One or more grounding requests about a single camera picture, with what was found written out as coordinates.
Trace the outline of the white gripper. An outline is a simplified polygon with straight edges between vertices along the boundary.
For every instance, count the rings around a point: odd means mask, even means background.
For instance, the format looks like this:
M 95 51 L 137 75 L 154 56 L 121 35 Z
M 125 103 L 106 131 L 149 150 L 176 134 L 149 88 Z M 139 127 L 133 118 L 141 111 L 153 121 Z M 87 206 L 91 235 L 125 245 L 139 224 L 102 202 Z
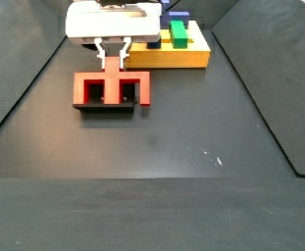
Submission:
M 123 38 L 119 69 L 125 69 L 131 42 L 160 40 L 161 11 L 158 2 L 138 2 L 111 7 L 103 7 L 95 0 L 74 2 L 67 10 L 66 35 L 75 44 L 95 45 L 102 69 L 106 57 L 102 39 Z

